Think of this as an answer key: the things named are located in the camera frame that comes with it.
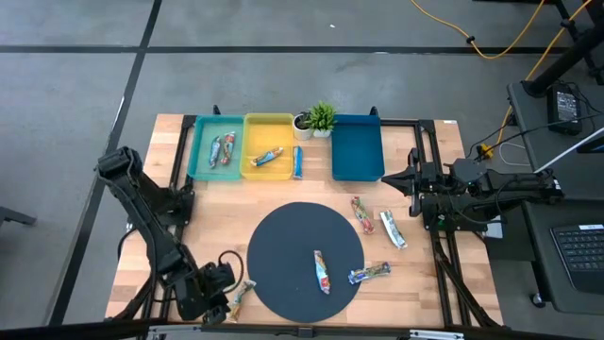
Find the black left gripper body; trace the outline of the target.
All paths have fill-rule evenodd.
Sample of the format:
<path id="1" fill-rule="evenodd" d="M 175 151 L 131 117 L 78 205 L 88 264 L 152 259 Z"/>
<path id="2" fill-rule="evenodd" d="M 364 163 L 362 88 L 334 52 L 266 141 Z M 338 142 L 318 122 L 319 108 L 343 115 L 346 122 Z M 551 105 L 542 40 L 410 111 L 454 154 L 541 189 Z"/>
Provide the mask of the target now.
<path id="1" fill-rule="evenodd" d="M 214 290 L 207 278 L 190 276 L 175 283 L 176 306 L 180 317 L 194 321 L 216 306 L 227 306 L 224 291 Z"/>

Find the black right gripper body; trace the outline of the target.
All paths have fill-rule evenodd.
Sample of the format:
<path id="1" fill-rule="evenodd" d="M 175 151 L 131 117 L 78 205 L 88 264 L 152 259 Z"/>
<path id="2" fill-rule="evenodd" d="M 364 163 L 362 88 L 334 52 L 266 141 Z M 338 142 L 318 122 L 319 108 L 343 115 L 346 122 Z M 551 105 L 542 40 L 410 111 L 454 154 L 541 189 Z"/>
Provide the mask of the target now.
<path id="1" fill-rule="evenodd" d="M 439 195 L 450 189 L 445 183 L 445 174 L 437 170 L 434 162 L 421 162 L 420 152 L 416 147 L 408 155 L 408 165 L 411 171 L 410 216 L 435 214 L 439 211 Z"/>

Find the tan and green granola bar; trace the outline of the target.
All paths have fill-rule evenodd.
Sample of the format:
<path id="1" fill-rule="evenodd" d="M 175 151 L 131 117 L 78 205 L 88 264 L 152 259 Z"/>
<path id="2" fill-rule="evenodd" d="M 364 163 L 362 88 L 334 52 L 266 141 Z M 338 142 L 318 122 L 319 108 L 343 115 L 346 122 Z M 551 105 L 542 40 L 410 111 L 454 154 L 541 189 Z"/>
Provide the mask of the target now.
<path id="1" fill-rule="evenodd" d="M 234 299 L 228 304 L 230 311 L 227 314 L 227 320 L 230 322 L 238 322 L 239 314 L 241 312 L 243 297 L 250 291 L 252 291 L 256 286 L 256 283 L 253 280 L 246 280 L 239 287 L 239 290 L 236 292 Z"/>

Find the white and green granola bar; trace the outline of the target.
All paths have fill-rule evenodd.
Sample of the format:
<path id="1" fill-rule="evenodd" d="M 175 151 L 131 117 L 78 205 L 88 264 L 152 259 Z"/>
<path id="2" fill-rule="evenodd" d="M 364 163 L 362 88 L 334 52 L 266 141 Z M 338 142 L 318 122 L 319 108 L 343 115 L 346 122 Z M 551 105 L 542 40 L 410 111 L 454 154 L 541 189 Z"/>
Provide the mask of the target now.
<path id="1" fill-rule="evenodd" d="M 400 233 L 391 211 L 385 211 L 380 213 L 380 217 L 389 238 L 393 242 L 397 249 L 403 249 L 407 246 L 407 242 Z"/>

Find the red and green granola bar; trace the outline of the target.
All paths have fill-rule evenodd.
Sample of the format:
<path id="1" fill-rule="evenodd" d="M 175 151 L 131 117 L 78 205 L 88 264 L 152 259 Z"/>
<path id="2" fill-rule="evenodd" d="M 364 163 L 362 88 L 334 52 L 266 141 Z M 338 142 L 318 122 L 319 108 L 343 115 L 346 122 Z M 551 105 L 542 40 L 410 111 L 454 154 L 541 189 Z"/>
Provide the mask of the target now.
<path id="1" fill-rule="evenodd" d="M 361 203 L 361 199 L 358 196 L 352 197 L 351 207 L 362 225 L 363 232 L 365 234 L 372 234 L 375 231 L 374 226 L 371 222 L 371 218 Z"/>

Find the blue and orange granola bar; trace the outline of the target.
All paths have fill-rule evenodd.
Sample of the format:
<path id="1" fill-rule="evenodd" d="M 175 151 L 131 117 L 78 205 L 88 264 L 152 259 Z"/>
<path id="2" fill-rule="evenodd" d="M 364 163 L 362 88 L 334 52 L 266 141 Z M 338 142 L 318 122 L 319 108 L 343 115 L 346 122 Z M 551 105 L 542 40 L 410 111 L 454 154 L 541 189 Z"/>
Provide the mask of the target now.
<path id="1" fill-rule="evenodd" d="M 250 163 L 255 167 L 263 166 L 266 163 L 271 162 L 271 161 L 275 160 L 276 158 L 278 158 L 282 154 L 282 152 L 283 152 L 282 147 L 273 148 L 271 150 L 266 151 L 262 155 L 256 157 L 255 159 L 251 160 Z"/>

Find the red and white granola bar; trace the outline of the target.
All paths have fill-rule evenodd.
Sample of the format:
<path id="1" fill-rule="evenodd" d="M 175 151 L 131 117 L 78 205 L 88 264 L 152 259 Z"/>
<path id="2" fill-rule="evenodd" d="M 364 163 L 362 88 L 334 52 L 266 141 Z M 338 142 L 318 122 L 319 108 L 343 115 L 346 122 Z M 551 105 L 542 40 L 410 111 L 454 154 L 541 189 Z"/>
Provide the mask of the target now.
<path id="1" fill-rule="evenodd" d="M 230 131 L 225 134 L 223 140 L 223 157 L 221 159 L 222 165 L 228 165 L 232 158 L 233 148 L 235 144 L 236 133 Z"/>

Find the blue red-ended granola bar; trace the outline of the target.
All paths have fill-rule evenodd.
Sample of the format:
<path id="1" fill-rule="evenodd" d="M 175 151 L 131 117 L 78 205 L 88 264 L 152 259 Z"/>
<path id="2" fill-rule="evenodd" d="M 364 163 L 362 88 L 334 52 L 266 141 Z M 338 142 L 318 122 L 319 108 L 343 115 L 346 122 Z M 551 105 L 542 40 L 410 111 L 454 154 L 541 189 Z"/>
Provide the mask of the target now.
<path id="1" fill-rule="evenodd" d="M 316 277 L 318 280 L 320 290 L 324 294 L 329 295 L 331 285 L 330 285 L 329 275 L 327 272 L 327 265 L 323 258 L 323 254 L 320 250 L 314 250 L 313 256 L 314 256 L 314 262 L 315 262 L 315 273 L 316 273 Z"/>

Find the blue plastic tray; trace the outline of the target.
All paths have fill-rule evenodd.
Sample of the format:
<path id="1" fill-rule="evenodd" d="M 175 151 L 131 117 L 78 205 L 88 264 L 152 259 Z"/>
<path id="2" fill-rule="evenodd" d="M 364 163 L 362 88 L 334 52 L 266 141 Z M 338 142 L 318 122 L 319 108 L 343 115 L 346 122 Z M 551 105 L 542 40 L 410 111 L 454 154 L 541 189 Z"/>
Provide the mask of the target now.
<path id="1" fill-rule="evenodd" d="M 377 181 L 385 174 L 380 119 L 376 115 L 336 114 L 331 132 L 332 177 L 338 181 Z"/>

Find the white pot with green plant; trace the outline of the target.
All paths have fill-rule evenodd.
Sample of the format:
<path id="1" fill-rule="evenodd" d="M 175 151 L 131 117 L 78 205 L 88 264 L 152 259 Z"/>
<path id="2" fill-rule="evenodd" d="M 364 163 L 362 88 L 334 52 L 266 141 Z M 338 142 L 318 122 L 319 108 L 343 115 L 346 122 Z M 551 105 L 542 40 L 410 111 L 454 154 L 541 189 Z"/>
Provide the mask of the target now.
<path id="1" fill-rule="evenodd" d="M 332 105 L 319 101 L 310 108 L 305 123 L 315 138 L 327 138 L 335 127 L 335 114 L 336 110 Z"/>

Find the black overhead beam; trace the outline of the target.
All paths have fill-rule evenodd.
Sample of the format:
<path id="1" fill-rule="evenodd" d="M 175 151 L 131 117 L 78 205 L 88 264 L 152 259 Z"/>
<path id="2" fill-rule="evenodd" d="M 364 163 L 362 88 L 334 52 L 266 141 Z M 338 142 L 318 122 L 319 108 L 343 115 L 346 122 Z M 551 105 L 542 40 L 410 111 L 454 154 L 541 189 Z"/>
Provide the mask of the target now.
<path id="1" fill-rule="evenodd" d="M 565 335 L 513 331 L 505 327 L 479 328 L 449 326 L 444 328 L 367 328 L 329 326 L 271 326 L 223 323 L 169 322 L 161 318 L 110 320 L 94 323 L 67 324 L 35 328 L 0 330 L 0 340 L 123 340 L 147 335 L 168 335 L 186 332 L 290 335 L 299 338 L 317 336 L 384 336 L 424 340 L 589 340 Z"/>

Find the round dark woven placemat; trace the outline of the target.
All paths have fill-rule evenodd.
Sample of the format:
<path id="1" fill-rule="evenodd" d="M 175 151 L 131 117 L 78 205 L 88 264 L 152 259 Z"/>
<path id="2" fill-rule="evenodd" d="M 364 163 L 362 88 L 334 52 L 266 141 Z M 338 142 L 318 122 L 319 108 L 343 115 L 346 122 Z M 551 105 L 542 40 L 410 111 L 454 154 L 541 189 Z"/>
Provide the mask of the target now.
<path id="1" fill-rule="evenodd" d="M 330 294 L 319 287 L 313 251 L 327 265 Z M 340 213 L 307 202 L 270 212 L 247 248 L 247 273 L 255 293 L 273 313 L 297 323 L 314 323 L 341 312 L 359 290 L 348 274 L 364 267 L 360 236 Z"/>

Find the white pot with dark succulent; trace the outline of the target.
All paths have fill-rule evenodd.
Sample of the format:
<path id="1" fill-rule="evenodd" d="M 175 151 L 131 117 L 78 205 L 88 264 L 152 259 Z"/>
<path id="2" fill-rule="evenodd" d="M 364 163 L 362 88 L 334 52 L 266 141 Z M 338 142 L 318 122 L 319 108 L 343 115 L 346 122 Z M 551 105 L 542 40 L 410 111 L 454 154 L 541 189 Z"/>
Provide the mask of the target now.
<path id="1" fill-rule="evenodd" d="M 310 113 L 301 111 L 294 118 L 294 137 L 299 141 L 306 141 L 312 136 L 312 128 L 309 126 Z"/>

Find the dark grey side desk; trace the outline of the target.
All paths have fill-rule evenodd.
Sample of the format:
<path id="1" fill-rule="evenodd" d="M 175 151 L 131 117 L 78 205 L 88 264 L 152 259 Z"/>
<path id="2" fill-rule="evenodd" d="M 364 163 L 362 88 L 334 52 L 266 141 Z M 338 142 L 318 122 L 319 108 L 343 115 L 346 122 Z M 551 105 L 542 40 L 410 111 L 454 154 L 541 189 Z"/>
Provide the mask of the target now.
<path id="1" fill-rule="evenodd" d="M 522 83 L 507 86 L 531 167 L 536 170 L 579 142 L 579 138 L 549 130 L 547 100 L 527 94 Z M 561 313 L 604 315 L 604 295 L 576 290 L 569 280 L 550 230 L 571 225 L 604 225 L 604 153 L 573 151 L 549 168 L 564 192 L 562 201 L 548 205 L 525 203 L 522 210 L 533 244 L 533 266 L 542 299 Z"/>

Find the teal plastic tray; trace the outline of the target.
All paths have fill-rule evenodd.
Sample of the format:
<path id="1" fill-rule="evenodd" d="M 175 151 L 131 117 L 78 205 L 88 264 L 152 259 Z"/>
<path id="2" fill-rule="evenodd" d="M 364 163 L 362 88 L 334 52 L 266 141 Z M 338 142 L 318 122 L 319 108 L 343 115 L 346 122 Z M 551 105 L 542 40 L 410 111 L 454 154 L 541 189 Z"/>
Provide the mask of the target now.
<path id="1" fill-rule="evenodd" d="M 236 133 L 232 158 L 222 165 L 223 140 L 226 133 Z M 214 137 L 221 138 L 221 149 L 216 166 L 209 167 L 210 144 Z M 234 181 L 241 177 L 239 166 L 242 153 L 243 118 L 232 115 L 200 115 L 195 120 L 193 146 L 187 174 L 197 181 Z"/>

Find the white rod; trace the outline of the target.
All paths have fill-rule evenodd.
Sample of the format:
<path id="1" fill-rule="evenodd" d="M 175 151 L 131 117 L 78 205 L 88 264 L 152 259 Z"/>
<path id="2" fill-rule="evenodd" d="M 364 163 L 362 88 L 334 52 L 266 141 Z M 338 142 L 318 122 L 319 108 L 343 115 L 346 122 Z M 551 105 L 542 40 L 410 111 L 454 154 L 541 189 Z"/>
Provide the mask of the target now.
<path id="1" fill-rule="evenodd" d="M 554 157 L 552 160 L 550 160 L 549 162 L 547 162 L 546 164 L 544 164 L 540 168 L 534 170 L 533 174 L 537 174 L 538 172 L 541 172 L 541 171 L 545 170 L 550 165 L 554 164 L 555 162 L 557 162 L 558 160 L 560 160 L 561 158 L 563 158 L 564 156 L 566 156 L 570 152 L 572 152 L 572 151 L 576 150 L 577 148 L 579 148 L 580 146 L 585 145 L 587 142 L 589 142 L 590 140 L 594 139 L 595 136 L 597 136 L 597 135 L 599 135 L 600 133 L 603 133 L 603 132 L 604 132 L 604 127 L 601 127 L 597 131 L 593 132 L 592 134 L 588 135 L 587 137 L 583 138 L 579 142 L 573 144 L 572 146 L 570 146 L 569 148 L 567 148 L 566 150 L 564 150 L 562 153 L 560 153 L 559 155 L 557 155 L 556 157 Z"/>

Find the yellow plastic tray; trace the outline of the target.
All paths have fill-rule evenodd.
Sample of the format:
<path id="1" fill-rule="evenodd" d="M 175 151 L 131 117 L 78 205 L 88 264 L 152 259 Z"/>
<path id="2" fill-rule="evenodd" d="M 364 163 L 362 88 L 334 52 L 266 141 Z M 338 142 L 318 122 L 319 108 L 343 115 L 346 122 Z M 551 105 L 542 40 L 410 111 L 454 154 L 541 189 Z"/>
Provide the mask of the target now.
<path id="1" fill-rule="evenodd" d="M 272 160 L 252 161 L 281 148 Z M 249 180 L 288 180 L 294 171 L 294 116 L 290 113 L 248 113 L 243 119 L 240 173 Z"/>

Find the black power brick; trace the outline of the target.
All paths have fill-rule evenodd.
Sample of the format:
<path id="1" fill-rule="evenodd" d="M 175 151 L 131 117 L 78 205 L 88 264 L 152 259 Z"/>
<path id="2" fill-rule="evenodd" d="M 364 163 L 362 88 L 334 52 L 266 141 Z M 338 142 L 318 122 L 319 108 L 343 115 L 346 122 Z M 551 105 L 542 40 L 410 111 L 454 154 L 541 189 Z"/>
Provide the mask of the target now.
<path id="1" fill-rule="evenodd" d="M 570 136 L 582 132 L 579 101 L 569 86 L 552 85 L 546 99 L 549 130 Z"/>

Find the black keyboard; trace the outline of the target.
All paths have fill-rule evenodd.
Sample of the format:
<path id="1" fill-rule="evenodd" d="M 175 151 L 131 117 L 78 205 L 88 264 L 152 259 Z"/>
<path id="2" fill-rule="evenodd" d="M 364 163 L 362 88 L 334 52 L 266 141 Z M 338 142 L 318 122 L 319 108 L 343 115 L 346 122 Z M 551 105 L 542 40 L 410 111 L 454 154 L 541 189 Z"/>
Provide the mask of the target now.
<path id="1" fill-rule="evenodd" d="M 604 225 L 571 225 L 550 230 L 572 286 L 604 295 Z"/>

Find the black stand leg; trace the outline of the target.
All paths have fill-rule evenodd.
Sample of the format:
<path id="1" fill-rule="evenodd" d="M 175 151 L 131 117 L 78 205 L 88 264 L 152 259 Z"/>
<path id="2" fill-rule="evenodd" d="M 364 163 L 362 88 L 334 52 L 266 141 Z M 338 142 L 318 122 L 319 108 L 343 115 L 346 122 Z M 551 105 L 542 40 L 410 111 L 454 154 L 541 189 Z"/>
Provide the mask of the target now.
<path id="1" fill-rule="evenodd" d="M 533 97 L 543 96 L 546 90 L 594 48 L 604 42 L 604 18 L 596 23 L 570 49 L 532 81 L 523 81 L 525 92 Z"/>

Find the black furniture leg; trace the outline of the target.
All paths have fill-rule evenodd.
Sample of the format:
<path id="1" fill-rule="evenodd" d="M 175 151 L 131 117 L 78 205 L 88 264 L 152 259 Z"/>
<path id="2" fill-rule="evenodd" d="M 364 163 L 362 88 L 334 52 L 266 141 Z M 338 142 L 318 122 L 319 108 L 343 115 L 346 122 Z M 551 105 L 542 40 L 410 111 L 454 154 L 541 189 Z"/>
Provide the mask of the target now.
<path id="1" fill-rule="evenodd" d="M 33 226 L 36 221 L 37 219 L 33 216 L 0 206 L 0 227 L 5 222 L 16 222 L 22 225 Z"/>

